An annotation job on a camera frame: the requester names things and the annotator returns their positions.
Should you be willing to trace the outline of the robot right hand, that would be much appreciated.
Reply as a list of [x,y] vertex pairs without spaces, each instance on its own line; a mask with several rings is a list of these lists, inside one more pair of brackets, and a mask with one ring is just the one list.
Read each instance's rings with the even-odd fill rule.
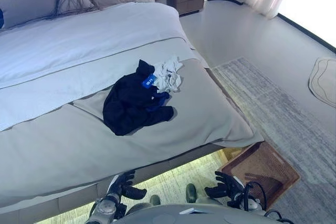
[[227,202],[227,206],[239,209],[244,197],[245,187],[233,176],[219,171],[216,171],[215,175],[215,179],[218,181],[217,186],[205,187],[207,196],[210,198],[229,197],[231,201]]

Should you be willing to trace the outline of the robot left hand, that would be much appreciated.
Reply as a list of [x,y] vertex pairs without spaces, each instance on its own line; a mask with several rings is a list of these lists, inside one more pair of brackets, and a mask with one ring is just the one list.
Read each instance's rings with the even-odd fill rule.
[[110,183],[107,195],[115,194],[119,196],[119,199],[121,199],[121,196],[134,200],[143,199],[147,194],[147,190],[133,187],[134,177],[135,170],[116,175]]

